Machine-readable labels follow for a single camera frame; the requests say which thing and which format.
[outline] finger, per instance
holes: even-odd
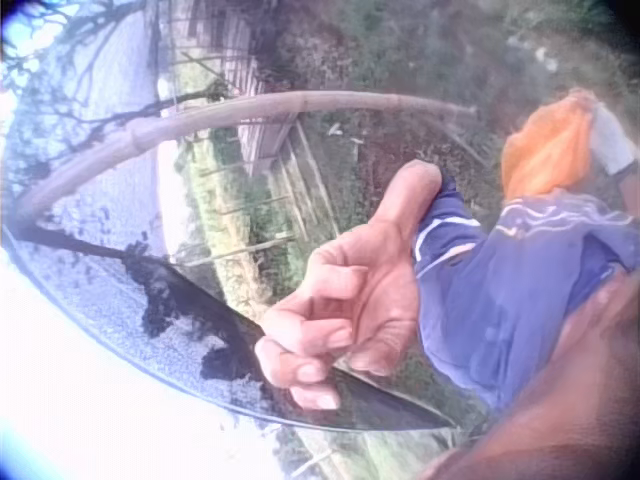
[[[308,298],[351,300],[362,291],[368,272],[369,269],[362,266],[310,262],[300,289]]]
[[[382,325],[349,356],[354,370],[387,376],[393,373],[415,335],[414,320],[392,320]]]
[[[330,385],[308,385],[291,388],[291,396],[305,410],[336,410],[340,408],[338,392]]]
[[[328,365],[321,360],[287,352],[269,337],[258,340],[255,352],[264,376],[269,383],[279,388],[321,382],[329,372]]]
[[[353,343],[353,328],[346,318],[306,320],[301,315],[273,308],[265,314],[264,332],[285,349],[301,356],[315,356]]]

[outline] blade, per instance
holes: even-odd
[[[3,247],[16,266],[39,290],[80,324],[76,318],[77,313],[52,294],[48,282],[41,281],[33,274],[12,245],[10,236],[5,235],[4,240]],[[159,374],[149,367],[156,359],[146,358],[143,361],[140,356],[136,358],[122,347],[114,348],[112,342],[104,341],[94,331],[83,329],[136,368],[173,388],[239,414],[300,427],[342,431],[398,431],[453,426],[450,420],[434,411],[336,368],[332,369],[329,381],[340,393],[341,408],[337,411],[302,410],[286,391],[272,387],[264,378],[253,353],[253,346],[262,335],[261,329],[254,322],[166,263],[136,254],[123,259],[122,263],[129,277],[145,290],[148,302],[145,315],[155,312],[166,317],[160,320],[167,321],[189,318],[199,325],[199,338],[207,338],[210,345],[200,368],[200,376],[208,388],[198,390],[191,385],[181,384],[176,377]]]

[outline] orange cloth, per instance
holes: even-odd
[[[596,101],[590,92],[572,90],[563,100],[538,109],[507,139],[502,152],[506,201],[575,185],[589,173]]]

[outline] blue sleeve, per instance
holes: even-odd
[[[452,248],[476,244],[484,238],[455,181],[443,172],[440,191],[418,227],[413,250],[416,264],[430,265]]]

